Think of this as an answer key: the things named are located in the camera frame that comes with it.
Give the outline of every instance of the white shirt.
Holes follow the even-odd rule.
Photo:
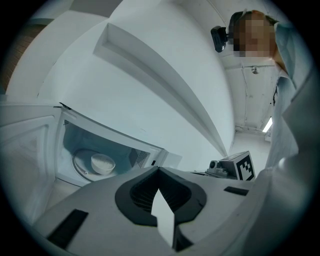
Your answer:
[[[298,153],[297,143],[282,114],[290,105],[297,89],[303,84],[313,66],[308,48],[291,24],[276,23],[274,28],[275,41],[288,73],[279,65],[275,65],[278,73],[277,97],[272,115],[271,147],[266,168],[277,165],[282,158]]]

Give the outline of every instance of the white bowl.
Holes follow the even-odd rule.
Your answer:
[[[115,161],[105,154],[91,156],[92,169],[101,175],[108,175],[116,167]]]

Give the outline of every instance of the person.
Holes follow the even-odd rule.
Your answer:
[[[236,55],[273,60],[275,64],[278,79],[273,98],[271,147],[265,165],[271,168],[282,158],[298,153],[297,143],[282,114],[307,79],[313,60],[291,23],[280,23],[260,11],[234,13],[228,29],[228,40]]]

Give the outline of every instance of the open microwave door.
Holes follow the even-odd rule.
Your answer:
[[[45,211],[55,181],[54,148],[62,105],[0,96],[1,185],[20,219]]]

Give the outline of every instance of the small device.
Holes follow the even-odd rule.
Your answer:
[[[228,42],[226,27],[215,26],[210,32],[215,50],[218,53],[221,53],[225,49],[226,43]]]
[[[250,152],[236,153],[219,161],[210,162],[208,175],[217,178],[251,181],[256,177]]]

